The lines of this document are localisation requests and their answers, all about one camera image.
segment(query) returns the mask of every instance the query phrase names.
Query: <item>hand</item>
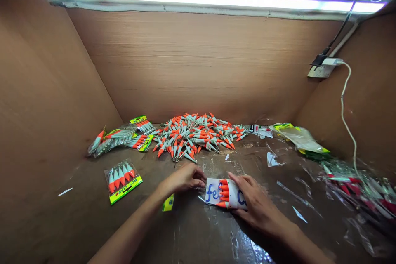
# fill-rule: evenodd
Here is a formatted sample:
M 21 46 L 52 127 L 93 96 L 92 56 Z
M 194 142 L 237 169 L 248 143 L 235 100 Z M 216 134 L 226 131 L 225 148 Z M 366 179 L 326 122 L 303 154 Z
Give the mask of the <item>hand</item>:
M 194 163 L 188 163 L 172 173 L 160 184 L 160 188 L 169 194 L 186 191 L 191 188 L 205 188 L 206 176 Z
M 230 172 L 228 175 L 242 191 L 247 204 L 247 212 L 238 209 L 233 211 L 234 214 L 260 232 L 278 238 L 297 227 L 279 211 L 254 178 L 250 175 L 235 176 Z

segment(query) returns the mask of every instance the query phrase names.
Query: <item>wall socket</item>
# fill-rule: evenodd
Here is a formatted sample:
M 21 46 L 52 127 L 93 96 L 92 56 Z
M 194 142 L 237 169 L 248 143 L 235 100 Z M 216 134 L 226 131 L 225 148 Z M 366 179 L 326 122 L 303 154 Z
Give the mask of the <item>wall socket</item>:
M 322 65 L 321 67 L 312 66 L 308 72 L 308 77 L 328 78 L 334 68 L 335 65 Z

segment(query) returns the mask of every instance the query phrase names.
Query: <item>white label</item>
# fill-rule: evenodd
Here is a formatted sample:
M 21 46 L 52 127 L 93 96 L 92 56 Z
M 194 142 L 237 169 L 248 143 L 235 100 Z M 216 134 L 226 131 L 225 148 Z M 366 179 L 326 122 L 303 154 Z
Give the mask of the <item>white label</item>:
M 246 205 L 245 197 L 242 194 L 242 191 L 238 188 L 235 182 L 231 179 L 226 179 L 228 183 L 228 191 L 229 191 L 229 208 L 240 208 L 247 210 L 248 207 Z M 208 178 L 206 181 L 206 194 L 205 194 L 205 202 L 207 204 L 214 204 L 223 202 L 220 199 L 220 192 L 222 190 L 220 187 L 223 184 L 219 179 Z

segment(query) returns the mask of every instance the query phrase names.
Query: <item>cardboard wall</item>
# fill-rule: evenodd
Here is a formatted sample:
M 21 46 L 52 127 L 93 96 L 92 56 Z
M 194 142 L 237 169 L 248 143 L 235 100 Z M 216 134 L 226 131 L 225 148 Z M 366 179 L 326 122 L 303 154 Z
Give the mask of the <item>cardboard wall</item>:
M 46 0 L 0 0 L 0 65 L 6 249 L 48 193 L 64 190 L 100 129 L 121 119 L 67 12 Z
M 358 145 L 358 157 L 394 176 L 396 128 L 396 13 L 361 24 L 339 57 L 352 68 L 344 96 L 345 120 Z M 306 127 L 334 154 L 351 158 L 353 143 L 341 120 L 340 95 L 348 70 L 338 67 L 322 81 L 295 123 Z
M 315 89 L 309 63 L 337 21 L 69 9 L 121 118 L 212 112 L 234 123 L 291 120 Z

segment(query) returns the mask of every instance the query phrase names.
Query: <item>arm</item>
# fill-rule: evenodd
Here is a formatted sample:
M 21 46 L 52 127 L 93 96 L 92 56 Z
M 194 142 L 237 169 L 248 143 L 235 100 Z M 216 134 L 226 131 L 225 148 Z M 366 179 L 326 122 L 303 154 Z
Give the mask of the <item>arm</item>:
M 305 234 L 285 217 L 268 198 L 256 180 L 249 175 L 235 176 L 229 172 L 247 202 L 248 211 L 234 210 L 250 226 L 283 241 L 304 263 L 334 264 Z
M 122 224 L 89 264 L 130 263 L 156 212 L 164 201 L 175 192 L 190 188 L 205 188 L 203 171 L 190 163 L 182 166 L 164 180 L 154 193 Z

